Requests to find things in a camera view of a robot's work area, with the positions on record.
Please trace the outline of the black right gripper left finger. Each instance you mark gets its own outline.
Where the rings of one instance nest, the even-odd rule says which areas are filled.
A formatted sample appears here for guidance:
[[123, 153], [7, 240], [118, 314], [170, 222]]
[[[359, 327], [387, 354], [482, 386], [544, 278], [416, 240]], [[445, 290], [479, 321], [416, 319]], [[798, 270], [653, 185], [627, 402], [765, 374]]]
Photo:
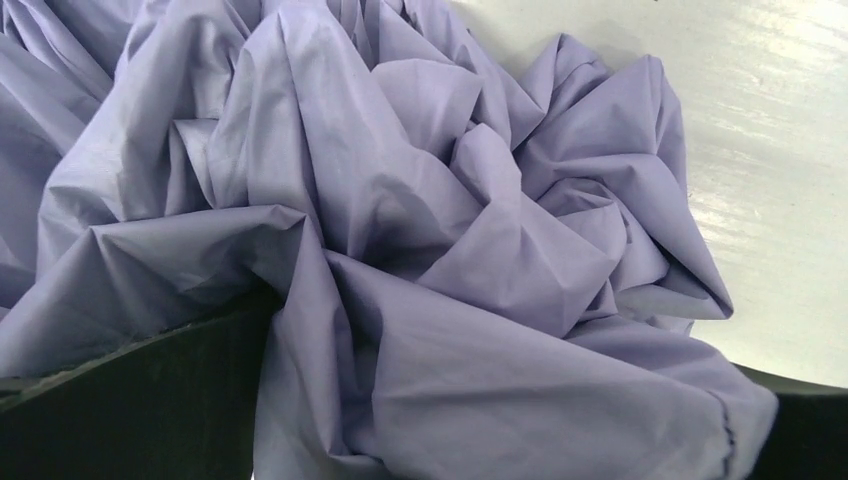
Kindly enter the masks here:
[[247, 479], [260, 370], [280, 297], [70, 369], [1, 381], [5, 479]]

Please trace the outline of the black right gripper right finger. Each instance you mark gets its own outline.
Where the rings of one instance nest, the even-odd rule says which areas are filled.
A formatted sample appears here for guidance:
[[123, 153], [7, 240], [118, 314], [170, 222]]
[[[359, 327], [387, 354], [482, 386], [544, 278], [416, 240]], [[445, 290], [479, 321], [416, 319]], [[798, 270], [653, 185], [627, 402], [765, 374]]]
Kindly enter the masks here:
[[771, 433], [750, 475], [761, 480], [847, 480], [847, 390], [741, 366], [776, 394]]

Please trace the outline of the lavender folding umbrella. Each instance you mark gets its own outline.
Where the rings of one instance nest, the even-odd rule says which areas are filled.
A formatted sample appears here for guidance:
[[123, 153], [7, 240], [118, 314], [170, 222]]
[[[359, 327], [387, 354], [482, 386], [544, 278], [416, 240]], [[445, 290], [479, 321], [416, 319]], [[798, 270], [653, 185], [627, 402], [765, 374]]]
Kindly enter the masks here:
[[659, 59], [515, 78], [445, 1], [5, 1], [1, 371], [267, 284], [259, 479], [742, 479], [686, 180]]

